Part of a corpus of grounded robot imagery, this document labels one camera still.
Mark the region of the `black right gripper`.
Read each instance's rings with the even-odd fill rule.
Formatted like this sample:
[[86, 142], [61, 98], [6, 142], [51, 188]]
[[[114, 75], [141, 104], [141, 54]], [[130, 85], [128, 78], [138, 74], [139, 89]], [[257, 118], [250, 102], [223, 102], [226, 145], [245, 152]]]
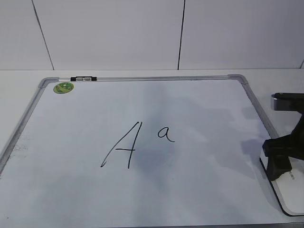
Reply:
[[289, 157], [304, 160], [304, 113], [291, 135], [265, 140], [262, 148], [267, 157], [266, 175], [270, 181], [291, 171]]

